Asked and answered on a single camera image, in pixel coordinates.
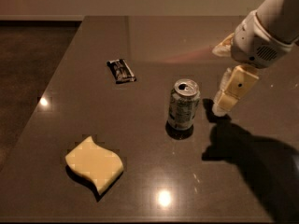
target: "candy bar wrapper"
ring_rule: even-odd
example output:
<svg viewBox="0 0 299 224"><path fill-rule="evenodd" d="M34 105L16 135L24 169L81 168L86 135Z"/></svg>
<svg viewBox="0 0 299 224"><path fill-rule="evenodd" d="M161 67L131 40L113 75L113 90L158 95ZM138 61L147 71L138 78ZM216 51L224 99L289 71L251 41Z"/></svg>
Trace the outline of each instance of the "candy bar wrapper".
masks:
<svg viewBox="0 0 299 224"><path fill-rule="evenodd" d="M136 81L134 73L124 59L108 61L107 66L110 67L117 84Z"/></svg>

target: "can lid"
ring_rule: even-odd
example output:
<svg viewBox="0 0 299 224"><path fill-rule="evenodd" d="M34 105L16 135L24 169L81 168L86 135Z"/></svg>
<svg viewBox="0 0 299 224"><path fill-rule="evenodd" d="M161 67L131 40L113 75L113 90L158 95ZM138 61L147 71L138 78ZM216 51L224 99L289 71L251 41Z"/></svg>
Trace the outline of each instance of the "can lid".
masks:
<svg viewBox="0 0 299 224"><path fill-rule="evenodd" d="M198 85L191 79L183 78L179 79L175 83L175 90L182 96L194 96L199 92Z"/></svg>

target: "can label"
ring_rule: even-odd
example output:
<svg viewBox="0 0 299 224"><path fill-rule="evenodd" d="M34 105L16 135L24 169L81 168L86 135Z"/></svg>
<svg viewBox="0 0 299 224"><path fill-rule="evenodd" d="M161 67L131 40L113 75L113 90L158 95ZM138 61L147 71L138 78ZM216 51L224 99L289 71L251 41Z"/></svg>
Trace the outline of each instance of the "can label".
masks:
<svg viewBox="0 0 299 224"><path fill-rule="evenodd" d="M198 85L190 79L180 79L170 93L169 125L179 131L192 127L200 100Z"/></svg>

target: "table surface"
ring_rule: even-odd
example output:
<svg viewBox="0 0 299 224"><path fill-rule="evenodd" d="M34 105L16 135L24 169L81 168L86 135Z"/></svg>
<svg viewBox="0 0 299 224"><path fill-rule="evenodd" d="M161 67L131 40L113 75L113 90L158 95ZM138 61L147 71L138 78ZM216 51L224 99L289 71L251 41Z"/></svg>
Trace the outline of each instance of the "table surface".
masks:
<svg viewBox="0 0 299 224"><path fill-rule="evenodd" d="M86 17L39 97L0 173L0 221L286 220L298 214L299 52L261 70L229 114L206 104L227 67L212 48L240 17ZM124 58L137 82L116 84L108 60ZM198 83L191 137L165 124L175 81ZM74 176L65 155L92 135L124 163L103 196ZM222 160L203 160L205 151ZM161 193L170 200L164 205Z"/></svg>

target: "wall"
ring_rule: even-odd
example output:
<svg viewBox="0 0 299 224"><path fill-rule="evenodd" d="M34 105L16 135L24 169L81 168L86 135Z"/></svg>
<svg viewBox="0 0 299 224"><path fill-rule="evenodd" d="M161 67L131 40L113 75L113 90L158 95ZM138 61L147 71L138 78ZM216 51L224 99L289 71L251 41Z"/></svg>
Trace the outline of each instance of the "wall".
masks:
<svg viewBox="0 0 299 224"><path fill-rule="evenodd" d="M247 15L263 0L0 0L0 20L81 20L85 15Z"/></svg>

